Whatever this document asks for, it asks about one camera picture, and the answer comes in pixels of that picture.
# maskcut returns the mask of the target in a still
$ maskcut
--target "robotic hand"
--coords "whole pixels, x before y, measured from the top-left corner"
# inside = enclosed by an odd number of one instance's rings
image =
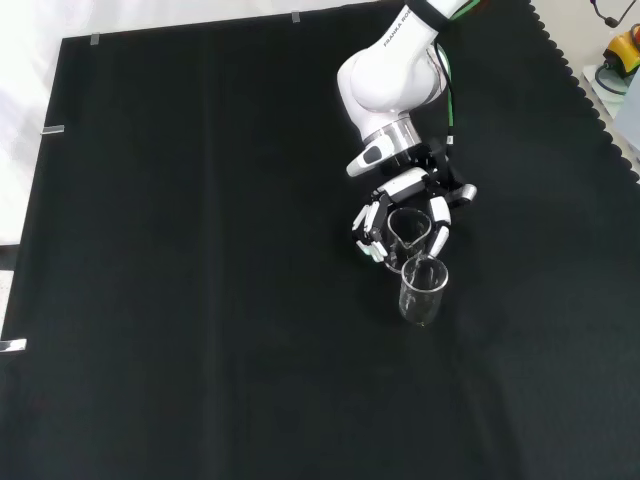
[[[381,230],[388,214],[423,195],[435,227],[428,252],[437,256],[449,238],[450,209],[470,203],[476,187],[464,184],[448,164],[438,162],[415,130],[409,112],[435,100],[446,77],[432,46],[438,31],[466,0],[406,0],[394,24],[371,47],[349,58],[338,72],[338,87],[351,121],[365,144],[347,167],[356,177],[392,164],[405,170],[371,194],[353,223],[356,244],[375,262],[388,252]],[[447,143],[453,144],[453,137]]]
[[[434,177],[438,170],[429,172],[414,167],[388,181],[371,194],[371,203],[365,205],[353,222],[352,236],[360,250],[371,256],[374,262],[383,262],[388,252],[382,244],[382,228],[389,213],[406,199],[426,193],[431,198],[428,213],[436,234],[432,237],[427,253],[437,257],[449,239],[451,209],[473,201],[477,189],[470,184],[458,184],[455,190],[443,192]]]

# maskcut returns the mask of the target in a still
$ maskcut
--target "white backdrop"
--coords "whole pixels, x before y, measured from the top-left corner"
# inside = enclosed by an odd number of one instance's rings
[[[367,0],[5,0],[0,4],[0,244],[18,243],[64,37],[330,8]],[[630,0],[600,0],[617,17]],[[533,0],[579,74],[614,34],[587,0]],[[640,21],[635,7],[625,24]]]

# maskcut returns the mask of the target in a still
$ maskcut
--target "table surface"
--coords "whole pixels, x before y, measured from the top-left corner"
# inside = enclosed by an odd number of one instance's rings
[[[442,38],[480,193],[439,321],[404,325],[351,244],[382,179],[345,175],[335,72],[398,10],[64,41],[4,332],[29,339],[10,478],[637,477],[637,176],[527,2]]]

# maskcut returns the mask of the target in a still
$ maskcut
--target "clear glass cup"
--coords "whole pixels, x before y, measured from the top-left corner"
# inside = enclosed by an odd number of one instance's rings
[[[431,232],[429,216],[415,208],[399,208],[391,212],[383,230],[384,248],[389,254],[385,265],[394,273],[425,248]]]
[[[409,259],[402,267],[400,313],[409,323],[425,326],[436,318],[449,271],[437,258],[425,254]]]

